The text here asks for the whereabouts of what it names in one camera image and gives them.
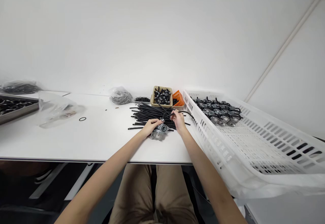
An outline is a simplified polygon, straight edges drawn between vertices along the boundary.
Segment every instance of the white wall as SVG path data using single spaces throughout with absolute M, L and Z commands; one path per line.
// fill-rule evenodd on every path
M 244 99 L 313 0 L 0 0 L 0 80 Z
M 249 103 L 325 139 L 325 0 L 321 0 Z

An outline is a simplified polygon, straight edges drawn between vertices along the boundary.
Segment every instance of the khaki pants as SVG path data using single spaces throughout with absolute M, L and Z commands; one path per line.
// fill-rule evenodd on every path
M 197 224 L 179 165 L 157 165 L 156 203 L 152 203 L 151 167 L 127 164 L 109 224 Z

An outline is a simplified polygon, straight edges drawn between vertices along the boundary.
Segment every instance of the white trim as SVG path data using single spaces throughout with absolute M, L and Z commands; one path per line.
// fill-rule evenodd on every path
M 266 68 L 266 70 L 263 72 L 262 76 L 256 82 L 255 86 L 250 91 L 250 93 L 248 94 L 248 96 L 246 97 L 246 99 L 244 100 L 244 102 L 248 103 L 248 101 L 250 100 L 250 98 L 252 97 L 252 95 L 255 93 L 255 91 L 257 90 L 257 88 L 263 82 L 264 78 L 267 76 L 267 74 L 269 73 L 269 71 L 272 69 L 272 67 L 275 65 L 275 63 L 278 61 L 278 59 L 280 58 L 280 56 L 282 55 L 282 53 L 285 51 L 285 49 L 287 48 L 287 46 L 289 45 L 289 43 L 292 41 L 292 39 L 298 33 L 299 29 L 302 27 L 302 25 L 305 23 L 305 21 L 308 19 L 308 17 L 310 16 L 310 14 L 313 12 L 313 10 L 315 9 L 315 7 L 318 5 L 318 3 L 320 1 L 321 0 L 314 0 L 311 3 L 311 5 L 308 8 L 308 10 L 306 11 L 306 13 L 303 15 L 303 17 L 300 19 L 300 21 L 298 22 L 298 24 L 296 25 L 296 27 L 294 28 L 294 30 L 291 32 L 291 34 L 289 35 L 289 37 L 287 38 L 287 40 L 284 42 L 284 44 L 282 45 L 282 47 L 279 49 L 278 53 L 275 55 L 275 57 L 270 62 L 270 64 Z

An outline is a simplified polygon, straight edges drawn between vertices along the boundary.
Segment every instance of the plastic bag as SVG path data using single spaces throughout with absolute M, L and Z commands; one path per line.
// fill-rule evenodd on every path
M 34 94 L 39 90 L 39 86 L 34 81 L 12 81 L 0 86 L 0 91 L 7 94 Z
M 70 118 L 77 114 L 79 107 L 74 101 L 53 93 L 39 92 L 38 125 L 44 127 L 47 123 Z
M 110 100 L 117 105 L 132 103 L 132 95 L 124 87 L 110 89 Z

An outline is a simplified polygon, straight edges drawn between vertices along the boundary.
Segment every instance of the white table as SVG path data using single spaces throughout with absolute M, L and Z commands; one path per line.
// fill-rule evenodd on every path
M 60 96 L 65 96 L 67 94 L 69 94 L 68 92 L 56 92 L 56 91 L 45 91 L 48 93 L 52 93 L 52 94 L 56 94 L 56 95 L 60 95 Z M 13 96 L 21 96 L 21 97 L 28 97 L 28 98 L 33 98 L 33 99 L 38 99 L 38 93 L 34 93 L 34 94 L 22 94 L 22 95 L 13 95 Z
M 97 95 L 65 97 L 85 110 L 47 129 L 37 126 L 37 112 L 1 125 L 0 159 L 104 162 L 139 131 L 128 130 L 135 127 L 129 109 L 134 103 L 115 105 L 109 97 Z M 192 124 L 189 116 L 185 120 Z M 197 141 L 194 129 L 187 127 Z M 147 138 L 130 162 L 191 164 L 191 159 L 180 135 L 170 131 L 163 141 Z

